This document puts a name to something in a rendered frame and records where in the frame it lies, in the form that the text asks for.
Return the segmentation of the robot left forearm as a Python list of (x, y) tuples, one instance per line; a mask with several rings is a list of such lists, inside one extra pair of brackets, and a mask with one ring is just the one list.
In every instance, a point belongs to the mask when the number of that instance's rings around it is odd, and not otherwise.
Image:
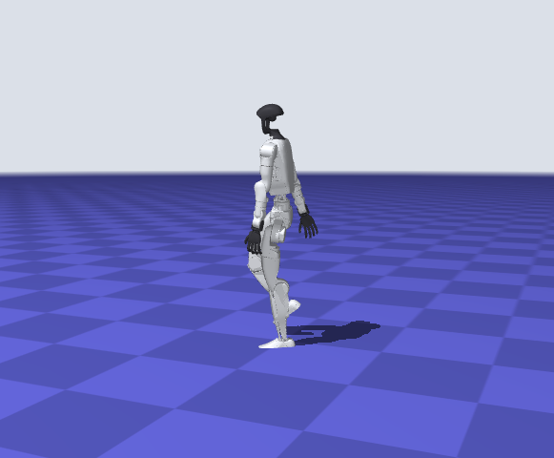
[(269, 199), (266, 196), (266, 188), (264, 183), (257, 182), (255, 185), (256, 206), (254, 211), (253, 227), (258, 228), (261, 221), (266, 217), (266, 206)]

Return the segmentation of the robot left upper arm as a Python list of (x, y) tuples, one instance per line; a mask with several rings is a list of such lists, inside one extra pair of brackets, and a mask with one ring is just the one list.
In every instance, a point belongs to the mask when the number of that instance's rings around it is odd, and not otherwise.
[(277, 157), (277, 144), (267, 143), (261, 146), (260, 151), (260, 175), (261, 181), (265, 185), (266, 193), (270, 191), (274, 160)]

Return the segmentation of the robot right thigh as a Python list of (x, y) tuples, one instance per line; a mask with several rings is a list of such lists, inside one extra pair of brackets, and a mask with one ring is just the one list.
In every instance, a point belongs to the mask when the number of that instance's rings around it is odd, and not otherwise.
[[(262, 239), (263, 239), (263, 235), (264, 235), (264, 231), (265, 231), (266, 226), (271, 225), (271, 223), (270, 223), (270, 213), (271, 213), (271, 211), (266, 215), (266, 217), (264, 219), (263, 229), (260, 232), (261, 243), (262, 243)], [(260, 250), (261, 250), (261, 243), (260, 243)], [(251, 245), (250, 245), (250, 248), (251, 248)], [(256, 244), (256, 251), (257, 251), (257, 244)], [(258, 255), (256, 255), (256, 254), (252, 254), (251, 252), (249, 252), (249, 266), (250, 266), (251, 269), (253, 269), (255, 271), (259, 271), (259, 270), (262, 269), (261, 257), (260, 257), (259, 253), (258, 253)]]

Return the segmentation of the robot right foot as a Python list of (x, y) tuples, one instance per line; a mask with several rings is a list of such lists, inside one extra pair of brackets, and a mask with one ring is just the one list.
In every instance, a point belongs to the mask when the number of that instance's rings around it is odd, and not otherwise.
[[(296, 311), (300, 307), (300, 302), (296, 300), (290, 300), (289, 301), (289, 315)], [(275, 321), (273, 321), (275, 323)], [(276, 323), (275, 323), (276, 324)]]

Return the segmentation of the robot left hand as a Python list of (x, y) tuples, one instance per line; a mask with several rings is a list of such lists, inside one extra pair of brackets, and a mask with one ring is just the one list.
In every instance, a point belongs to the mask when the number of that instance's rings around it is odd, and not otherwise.
[[(258, 255), (259, 254), (262, 254), (260, 252), (260, 243), (261, 243), (261, 236), (260, 236), (260, 232), (262, 231), (263, 229), (263, 225), (264, 225), (264, 221), (262, 220), (261, 223), (260, 223), (260, 226), (259, 226), (259, 229), (258, 228), (255, 228), (253, 227), (253, 223), (252, 223), (252, 227), (251, 229), (253, 231), (251, 231), (249, 233), (249, 235), (246, 237), (245, 239), (245, 244), (247, 244), (247, 241), (248, 241), (248, 245), (247, 245), (247, 250), (248, 252), (251, 252), (252, 254), (256, 254)], [(256, 251), (256, 244), (257, 244), (257, 251)], [(251, 245), (251, 248), (250, 248), (250, 245)], [(253, 250), (254, 249), (254, 250)]]

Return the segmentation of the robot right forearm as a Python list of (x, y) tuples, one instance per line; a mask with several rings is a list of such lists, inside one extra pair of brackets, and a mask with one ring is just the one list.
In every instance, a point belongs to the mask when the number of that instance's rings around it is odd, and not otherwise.
[(305, 198), (301, 192), (301, 185), (299, 180), (295, 183), (295, 191), (292, 193), (293, 198), (295, 199), (294, 203), (298, 208), (300, 214), (307, 213), (305, 208)]

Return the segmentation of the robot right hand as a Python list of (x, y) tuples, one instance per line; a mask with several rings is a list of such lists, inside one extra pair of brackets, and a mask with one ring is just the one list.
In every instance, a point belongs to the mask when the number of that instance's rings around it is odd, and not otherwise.
[[(308, 207), (307, 207), (306, 204), (305, 204), (305, 208), (306, 208), (307, 213), (303, 213), (303, 214), (298, 213), (299, 216), (301, 217), (298, 232), (299, 233), (301, 232), (301, 226), (303, 226), (304, 227), (304, 232), (305, 232), (305, 238), (307, 239), (307, 229), (308, 229), (308, 232), (309, 232), (309, 238), (311, 238), (312, 236), (311, 236), (310, 227), (312, 229), (313, 237), (315, 236), (315, 231), (314, 231), (313, 225), (314, 225), (317, 233), (318, 233), (318, 228), (317, 228), (313, 218), (310, 215), (308, 215), (309, 210), (308, 210)], [(306, 227), (307, 227), (307, 229), (306, 229)]]

